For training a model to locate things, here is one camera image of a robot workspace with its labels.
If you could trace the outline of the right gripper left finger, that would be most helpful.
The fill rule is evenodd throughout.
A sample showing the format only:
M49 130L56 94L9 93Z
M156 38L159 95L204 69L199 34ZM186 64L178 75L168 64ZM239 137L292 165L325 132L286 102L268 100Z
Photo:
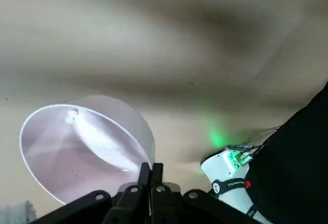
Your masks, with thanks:
M96 190L33 223L132 223L134 219L144 216L138 212L147 200L150 173L149 164L144 162L138 181L131 183L124 191L117 192L115 196Z

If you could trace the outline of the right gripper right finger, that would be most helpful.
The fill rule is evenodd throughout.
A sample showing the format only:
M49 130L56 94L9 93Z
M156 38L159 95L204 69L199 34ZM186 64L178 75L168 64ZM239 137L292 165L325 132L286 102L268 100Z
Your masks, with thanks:
M192 189L184 195L162 182L163 164L154 163L150 172L151 223L258 223L242 212Z

